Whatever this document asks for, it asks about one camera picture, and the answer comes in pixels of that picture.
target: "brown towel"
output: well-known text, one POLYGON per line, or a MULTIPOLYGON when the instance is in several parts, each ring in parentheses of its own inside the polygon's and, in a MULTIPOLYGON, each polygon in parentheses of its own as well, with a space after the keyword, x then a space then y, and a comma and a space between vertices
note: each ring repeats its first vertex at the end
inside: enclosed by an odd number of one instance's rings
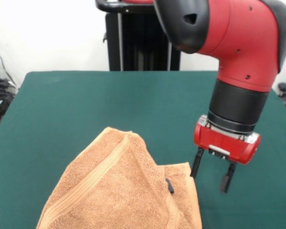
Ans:
POLYGON ((137 134, 108 127, 67 166, 37 228, 201 229, 189 174, 188 163, 157 166, 137 134))

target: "black stand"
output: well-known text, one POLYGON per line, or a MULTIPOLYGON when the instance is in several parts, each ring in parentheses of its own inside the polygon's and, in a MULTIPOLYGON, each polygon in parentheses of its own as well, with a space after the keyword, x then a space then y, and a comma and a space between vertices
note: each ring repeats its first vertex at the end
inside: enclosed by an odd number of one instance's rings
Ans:
POLYGON ((178 71, 180 51, 164 34, 153 5, 96 0, 106 15, 110 71, 178 71))

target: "cable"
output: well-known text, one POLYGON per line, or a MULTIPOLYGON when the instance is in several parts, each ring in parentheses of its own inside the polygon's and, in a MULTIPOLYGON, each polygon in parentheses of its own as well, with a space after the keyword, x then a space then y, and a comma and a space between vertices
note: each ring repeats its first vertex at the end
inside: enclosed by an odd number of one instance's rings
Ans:
POLYGON ((0 60, 1 60, 1 64, 2 64, 2 67, 5 71, 5 73, 7 74, 7 76, 9 77, 9 79, 13 82, 14 85, 16 85, 15 81, 13 80, 13 78, 11 77, 11 75, 8 73, 8 71, 6 70, 5 68, 5 65, 4 65, 4 61, 3 61, 3 58, 0 56, 0 60))

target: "green table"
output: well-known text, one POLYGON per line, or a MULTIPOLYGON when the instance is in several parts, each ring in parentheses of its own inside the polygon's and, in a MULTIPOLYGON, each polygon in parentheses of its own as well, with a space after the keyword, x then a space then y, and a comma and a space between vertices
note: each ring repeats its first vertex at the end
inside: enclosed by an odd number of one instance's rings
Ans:
MULTIPOLYGON (((193 162, 215 72, 45 72, 26 77, 0 125, 0 229, 35 228, 66 166, 105 127, 140 134, 156 163, 193 162)), ((204 229, 286 229, 286 109, 271 93, 262 144, 219 192, 228 162, 206 154, 196 185, 204 229)))

